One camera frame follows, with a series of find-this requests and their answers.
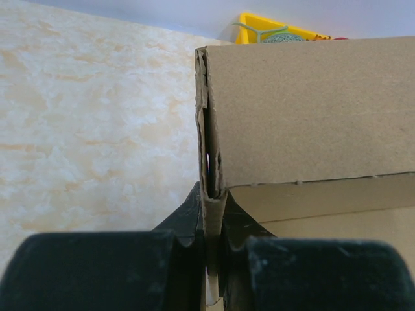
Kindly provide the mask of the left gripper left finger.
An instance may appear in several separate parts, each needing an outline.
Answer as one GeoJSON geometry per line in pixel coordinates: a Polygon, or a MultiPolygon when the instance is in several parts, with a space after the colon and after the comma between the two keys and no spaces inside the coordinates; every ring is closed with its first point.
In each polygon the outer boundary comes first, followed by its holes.
{"type": "Polygon", "coordinates": [[[1,278],[2,310],[204,310],[200,186],[151,231],[38,233],[1,278]]]}

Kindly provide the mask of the brown cardboard box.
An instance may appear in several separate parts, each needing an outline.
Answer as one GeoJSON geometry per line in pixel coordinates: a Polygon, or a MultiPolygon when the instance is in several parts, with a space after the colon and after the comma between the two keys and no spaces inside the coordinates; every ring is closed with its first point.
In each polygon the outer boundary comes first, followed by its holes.
{"type": "MultiPolygon", "coordinates": [[[[228,195],[268,231],[276,208],[247,194],[271,190],[286,209],[373,190],[414,191],[414,38],[200,47],[195,51],[200,192],[210,299],[219,295],[228,195]]],[[[393,246],[414,281],[414,206],[348,215],[335,238],[393,246]]]]}

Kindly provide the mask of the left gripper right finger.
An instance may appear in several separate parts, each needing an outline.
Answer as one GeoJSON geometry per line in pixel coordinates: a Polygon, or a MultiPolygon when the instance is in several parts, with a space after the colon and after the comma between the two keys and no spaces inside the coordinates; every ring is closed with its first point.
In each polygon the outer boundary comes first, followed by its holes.
{"type": "Polygon", "coordinates": [[[220,237],[219,295],[226,310],[413,310],[414,281],[398,251],[378,240],[335,238],[348,215],[414,206],[413,190],[303,192],[286,209],[271,190],[247,194],[276,208],[268,231],[228,195],[220,237]]]}

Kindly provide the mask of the green netted melon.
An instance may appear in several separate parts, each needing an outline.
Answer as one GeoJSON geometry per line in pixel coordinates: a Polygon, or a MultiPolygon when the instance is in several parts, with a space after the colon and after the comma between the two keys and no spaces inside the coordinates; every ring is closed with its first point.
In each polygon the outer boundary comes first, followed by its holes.
{"type": "Polygon", "coordinates": [[[261,43],[285,43],[301,41],[305,41],[305,39],[297,34],[292,34],[290,32],[277,32],[263,39],[261,43]]]}

